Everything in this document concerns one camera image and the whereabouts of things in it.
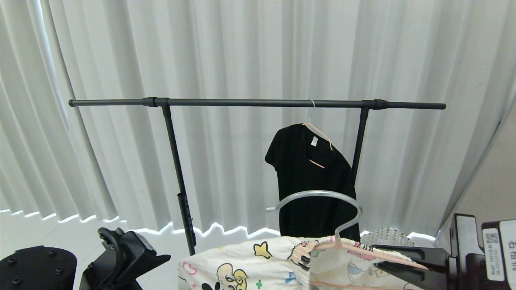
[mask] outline black t-shirt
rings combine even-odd
[[[265,161],[278,173],[280,200],[305,190],[330,190],[357,198],[351,167],[344,156],[335,147],[331,150],[328,141],[302,124],[280,129],[272,140]],[[300,198],[280,209],[280,233],[293,237],[334,235],[338,226],[356,215],[357,209],[343,200]],[[341,237],[360,240],[358,224],[343,230]]]

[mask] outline beige wall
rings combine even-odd
[[[483,222],[516,219],[516,106],[499,129],[457,213],[475,215],[479,233]],[[449,248],[448,232],[449,225],[440,232],[436,246]]]

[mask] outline clothes hanger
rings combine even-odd
[[[357,215],[354,217],[354,219],[352,219],[351,221],[346,222],[346,223],[338,226],[335,229],[335,242],[316,246],[314,248],[314,250],[347,249],[348,251],[351,251],[351,252],[354,252],[354,253],[360,253],[360,254],[363,254],[363,255],[368,255],[368,256],[376,257],[376,258],[379,258],[379,259],[382,259],[382,260],[385,260],[385,261],[389,261],[389,262],[393,262],[393,263],[398,263],[398,264],[404,264],[404,265],[408,265],[408,266],[411,266],[411,267],[428,270],[427,267],[425,267],[423,265],[420,265],[420,264],[418,264],[416,262],[410,262],[410,261],[407,261],[407,260],[404,260],[404,259],[401,259],[401,258],[392,257],[392,256],[389,256],[389,255],[386,255],[386,254],[382,254],[382,253],[378,253],[378,252],[373,252],[373,251],[368,251],[368,250],[364,250],[364,249],[357,248],[357,247],[354,247],[354,246],[350,246],[350,245],[347,245],[347,244],[343,244],[342,240],[341,240],[340,232],[342,230],[345,230],[348,227],[356,224],[358,222],[358,220],[360,219],[360,217],[362,217],[362,213],[363,213],[363,210],[362,210],[362,207],[360,206],[360,204],[355,199],[353,199],[353,198],[351,198],[351,197],[349,197],[347,195],[340,194],[340,193],[334,192],[334,191],[328,191],[328,190],[307,190],[307,191],[301,191],[301,192],[297,192],[295,194],[287,196],[286,198],[281,200],[276,206],[267,207],[265,209],[265,212],[270,213],[270,212],[273,212],[273,211],[277,211],[277,210],[281,209],[287,203],[289,203],[289,202],[291,202],[293,200],[300,199],[300,198],[305,198],[305,197],[331,197],[331,198],[337,198],[337,199],[346,201],[346,202],[350,203],[351,205],[353,205],[354,207],[357,208]],[[335,287],[335,288],[349,288],[349,289],[358,289],[358,290],[381,290],[381,289],[389,290],[389,289],[386,289],[386,288],[362,287],[362,286],[354,286],[354,285],[341,286],[341,285],[328,284],[328,283],[325,283],[325,282],[313,282],[313,285],[330,286],[330,287]]]
[[[317,129],[313,124],[312,124],[312,114],[314,113],[315,111],[315,102],[313,100],[309,100],[309,101],[312,101],[312,104],[314,105],[313,108],[312,108],[312,111],[310,112],[310,115],[308,116],[308,123],[302,123],[301,125],[304,125],[304,126],[310,126],[312,127],[315,131],[317,131],[319,134],[321,134],[328,142],[330,142],[330,149],[333,151],[333,146],[331,144],[331,140],[330,138],[328,138],[328,136],[326,136],[323,132],[321,132],[321,130]],[[324,168],[324,166],[322,166],[321,164],[309,159],[310,162],[312,162],[313,164],[321,167],[321,168]]]

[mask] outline vertical pole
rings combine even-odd
[[[163,116],[167,125],[168,139],[170,141],[170,148],[172,149],[172,158],[174,160],[175,174],[178,178],[179,184],[179,208],[181,209],[181,216],[183,217],[183,227],[185,228],[186,242],[188,244],[188,251],[190,255],[195,254],[195,232],[192,225],[192,218],[190,216],[190,208],[188,207],[188,198],[186,197],[185,180],[183,179],[183,171],[181,170],[181,162],[179,161],[178,144],[175,140],[174,126],[172,125],[172,114],[170,106],[162,106]]]
[[[355,145],[355,152],[353,155],[353,167],[351,172],[353,173],[353,185],[357,181],[358,164],[360,161],[360,153],[362,152],[362,143],[364,141],[365,123],[367,122],[367,116],[369,115],[369,108],[362,108],[360,111],[360,123],[358,125],[357,144]]]

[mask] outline black clothing rack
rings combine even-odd
[[[435,109],[443,110],[446,104],[441,103],[404,103],[404,102],[388,102],[384,100],[362,100],[362,101],[318,101],[318,100],[244,100],[244,99],[169,99],[148,97],[143,99],[128,100],[70,100],[68,104],[71,107],[80,106],[147,106],[161,107],[165,123],[167,126],[170,148],[172,149],[172,157],[174,160],[175,173],[179,184],[178,201],[183,217],[183,226],[185,228],[186,242],[190,255],[195,254],[195,233],[188,207],[188,198],[186,196],[185,181],[183,179],[183,171],[181,170],[181,162],[179,160],[178,146],[175,139],[174,126],[172,124],[172,115],[170,106],[217,106],[217,107],[319,107],[319,108],[360,108],[360,123],[358,127],[357,143],[353,155],[353,184],[357,178],[358,164],[360,153],[362,151],[362,142],[364,140],[365,125],[369,110],[382,110],[387,108],[403,108],[403,109]]]

